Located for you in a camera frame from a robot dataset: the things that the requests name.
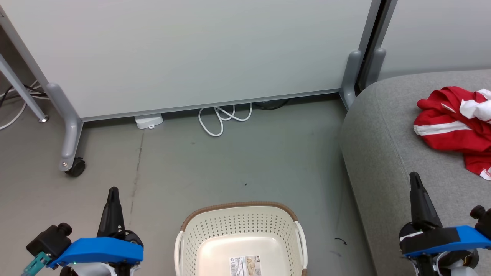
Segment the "red and white garment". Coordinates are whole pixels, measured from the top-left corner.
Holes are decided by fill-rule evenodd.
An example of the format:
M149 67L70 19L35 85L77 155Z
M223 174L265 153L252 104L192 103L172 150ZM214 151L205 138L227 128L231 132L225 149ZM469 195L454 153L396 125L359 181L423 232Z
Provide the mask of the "red and white garment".
M416 105L415 133L430 148L462 153L468 171L491 181L491 91L446 86Z

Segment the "white partition panel grey frame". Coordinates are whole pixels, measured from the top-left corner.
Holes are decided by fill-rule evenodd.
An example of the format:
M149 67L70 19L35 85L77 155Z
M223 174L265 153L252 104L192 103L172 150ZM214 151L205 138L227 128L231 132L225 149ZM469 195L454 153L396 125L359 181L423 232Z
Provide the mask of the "white partition panel grey frame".
M491 0L396 0L378 80L491 69Z

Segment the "paper label sticker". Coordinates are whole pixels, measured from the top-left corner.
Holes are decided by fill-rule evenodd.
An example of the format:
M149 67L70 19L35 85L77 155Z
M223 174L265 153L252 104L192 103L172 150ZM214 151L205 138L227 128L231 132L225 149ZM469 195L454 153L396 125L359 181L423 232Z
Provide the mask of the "paper label sticker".
M259 255L229 258L230 276L262 276Z

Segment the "grey metal table leg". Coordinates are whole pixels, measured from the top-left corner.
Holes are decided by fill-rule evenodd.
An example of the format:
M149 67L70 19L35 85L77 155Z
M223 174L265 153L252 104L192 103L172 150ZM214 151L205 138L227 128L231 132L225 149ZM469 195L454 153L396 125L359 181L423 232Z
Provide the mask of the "grey metal table leg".
M32 98L31 94L27 91L20 79L14 73L13 69L7 63L5 58L0 53L0 72L6 77L10 84L16 89L18 94L23 98L26 106L29 106L33 113L37 116L40 123L44 123L49 120L49 115L44 114L39 105Z

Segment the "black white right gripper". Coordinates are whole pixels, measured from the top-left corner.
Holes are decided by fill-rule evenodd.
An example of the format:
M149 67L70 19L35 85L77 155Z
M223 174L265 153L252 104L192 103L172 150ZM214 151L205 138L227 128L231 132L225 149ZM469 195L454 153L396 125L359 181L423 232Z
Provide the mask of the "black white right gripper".
M400 251L403 255L435 255L449 251L461 238L455 227L442 228L432 200L420 175L410 173L411 223L399 232Z

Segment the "grey fabric sofa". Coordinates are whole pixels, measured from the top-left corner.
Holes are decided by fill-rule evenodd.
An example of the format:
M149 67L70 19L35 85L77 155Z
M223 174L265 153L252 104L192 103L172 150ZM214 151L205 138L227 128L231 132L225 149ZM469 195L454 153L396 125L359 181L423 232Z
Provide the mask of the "grey fabric sofa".
M415 276L400 253L411 220L410 173L419 173L445 227L474 226L474 206L491 208L491 181L456 152L435 151L413 130L416 102L445 86L491 90L491 69L411 74L368 86L349 108L340 145L378 276Z

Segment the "wide white partition panel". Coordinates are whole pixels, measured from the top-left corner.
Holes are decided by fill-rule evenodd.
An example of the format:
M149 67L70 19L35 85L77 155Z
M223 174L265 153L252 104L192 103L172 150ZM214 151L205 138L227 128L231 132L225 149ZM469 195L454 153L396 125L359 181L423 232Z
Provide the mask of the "wide white partition panel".
M341 87L373 0L0 0L48 83L100 119Z

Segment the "long grey partition foot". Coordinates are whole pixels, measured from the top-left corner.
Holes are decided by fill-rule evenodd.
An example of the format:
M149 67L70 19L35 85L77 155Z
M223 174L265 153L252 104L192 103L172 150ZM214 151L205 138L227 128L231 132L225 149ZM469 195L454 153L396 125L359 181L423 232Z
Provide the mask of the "long grey partition foot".
M48 83L46 89L51 102L64 120L65 135L61 148L59 169L65 172L72 168L72 163L75 157L77 157L77 147L84 123L69 102L60 85Z

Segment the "cream laundry basket brown rim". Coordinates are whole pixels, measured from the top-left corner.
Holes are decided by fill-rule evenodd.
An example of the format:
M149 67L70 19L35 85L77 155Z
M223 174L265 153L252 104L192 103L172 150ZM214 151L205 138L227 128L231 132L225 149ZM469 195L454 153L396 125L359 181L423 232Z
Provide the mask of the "cream laundry basket brown rim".
M236 202L198 209L174 245L176 276L230 276L229 258L259 255L262 276L308 276L305 233L277 202Z

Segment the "black caster wheel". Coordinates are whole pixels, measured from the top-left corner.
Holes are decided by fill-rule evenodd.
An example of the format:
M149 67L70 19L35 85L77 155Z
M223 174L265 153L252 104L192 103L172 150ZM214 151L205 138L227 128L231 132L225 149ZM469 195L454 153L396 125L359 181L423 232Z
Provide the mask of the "black caster wheel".
M65 174L69 177L79 177L84 173L85 169L86 162L84 161L84 159L82 157L75 157L72 163L72 168L70 168L68 171L65 171Z

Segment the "short grey partition foot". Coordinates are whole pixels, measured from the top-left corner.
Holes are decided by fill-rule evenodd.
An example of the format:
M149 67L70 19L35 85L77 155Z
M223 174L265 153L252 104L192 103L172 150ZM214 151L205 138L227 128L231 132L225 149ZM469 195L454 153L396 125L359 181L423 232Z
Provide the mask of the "short grey partition foot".
M382 65L386 56L386 49L378 48L373 54L371 61L368 66L365 80L365 88L377 82L379 79L379 74L382 70Z
M347 110L349 110L356 98L355 86L358 73L361 68L362 59L363 54L359 49L352 51L347 59L341 88L339 90L339 95Z

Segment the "white power adapter box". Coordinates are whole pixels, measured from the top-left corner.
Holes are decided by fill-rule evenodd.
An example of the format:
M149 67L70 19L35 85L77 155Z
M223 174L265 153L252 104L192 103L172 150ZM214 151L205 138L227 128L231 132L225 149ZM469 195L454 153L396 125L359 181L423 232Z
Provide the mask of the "white power adapter box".
M163 123L163 117L160 113L152 115L139 115L134 117L137 128L144 129L154 129L155 126Z

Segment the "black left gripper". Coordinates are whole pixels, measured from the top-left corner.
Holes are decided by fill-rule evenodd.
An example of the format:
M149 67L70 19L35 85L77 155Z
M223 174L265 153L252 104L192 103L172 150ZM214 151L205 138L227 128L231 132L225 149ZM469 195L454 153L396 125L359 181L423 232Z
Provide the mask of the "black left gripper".
M120 204L119 190L111 187L103 208L97 237L109 237L144 246L140 237L131 230L125 230L124 217Z

